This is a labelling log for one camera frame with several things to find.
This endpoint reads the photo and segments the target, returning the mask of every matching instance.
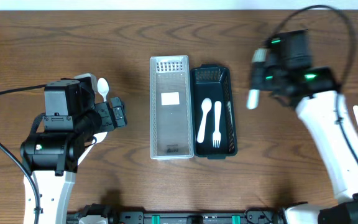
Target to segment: black plastic basket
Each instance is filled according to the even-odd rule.
[[[233,97],[231,93],[230,71],[219,65],[202,65],[190,71],[191,106],[193,108],[194,153],[208,159],[225,159],[237,154],[236,122],[234,120]],[[219,131],[221,143],[219,148],[213,147],[214,131],[213,108],[207,115],[205,137],[202,143],[196,142],[198,128],[203,115],[201,103],[205,98],[222,102]]]

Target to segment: wooden table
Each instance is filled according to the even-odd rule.
[[[293,110],[262,95],[246,109],[254,50],[289,11],[0,12],[0,91],[91,72],[126,102],[128,126],[107,136],[78,169],[69,211],[91,203],[147,211],[244,210],[309,201],[334,205],[333,190],[307,129]],[[348,12],[358,31],[358,12]],[[287,30],[309,28],[315,65],[339,75],[347,32],[328,11],[300,15]],[[189,55],[192,67],[231,70],[237,156],[222,161],[150,159],[149,58]],[[358,104],[358,54],[346,86]],[[0,141],[19,157],[42,90],[0,96]],[[0,151],[0,223],[22,223],[23,174]]]

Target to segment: green led light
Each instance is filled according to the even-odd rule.
[[[306,78],[307,80],[311,80],[311,79],[316,78],[316,76],[317,76],[317,75],[315,75],[315,74],[306,74],[306,75],[305,75],[305,78]]]

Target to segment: spoon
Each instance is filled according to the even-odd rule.
[[[201,109],[203,110],[203,118],[201,119],[200,129],[198,130],[197,142],[203,143],[205,136],[205,124],[206,124],[206,115],[212,108],[212,101],[209,98],[205,98],[201,104]]]
[[[98,92],[103,96],[103,101],[107,102],[107,94],[109,93],[109,83],[105,78],[100,78],[98,81]]]

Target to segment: white label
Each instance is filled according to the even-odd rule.
[[[161,93],[161,105],[178,105],[179,104],[179,92],[174,93]]]

